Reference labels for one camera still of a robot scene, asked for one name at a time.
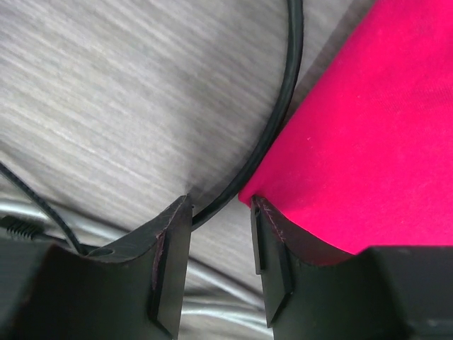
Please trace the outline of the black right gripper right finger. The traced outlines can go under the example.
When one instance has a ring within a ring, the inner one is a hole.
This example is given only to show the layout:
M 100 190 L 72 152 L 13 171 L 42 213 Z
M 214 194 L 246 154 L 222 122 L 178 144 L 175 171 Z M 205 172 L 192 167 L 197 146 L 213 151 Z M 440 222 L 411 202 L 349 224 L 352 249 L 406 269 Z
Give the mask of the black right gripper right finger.
M 251 203 L 256 273 L 276 339 L 451 339 L 452 248 L 374 246 L 353 255 Z

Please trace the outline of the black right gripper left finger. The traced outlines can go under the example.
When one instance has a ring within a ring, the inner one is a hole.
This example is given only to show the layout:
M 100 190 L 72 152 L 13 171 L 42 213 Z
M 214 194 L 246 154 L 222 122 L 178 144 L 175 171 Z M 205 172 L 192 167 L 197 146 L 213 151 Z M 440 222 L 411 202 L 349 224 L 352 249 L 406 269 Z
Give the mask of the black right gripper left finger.
M 1 240 L 2 339 L 176 339 L 192 227 L 183 195 L 92 251 Z

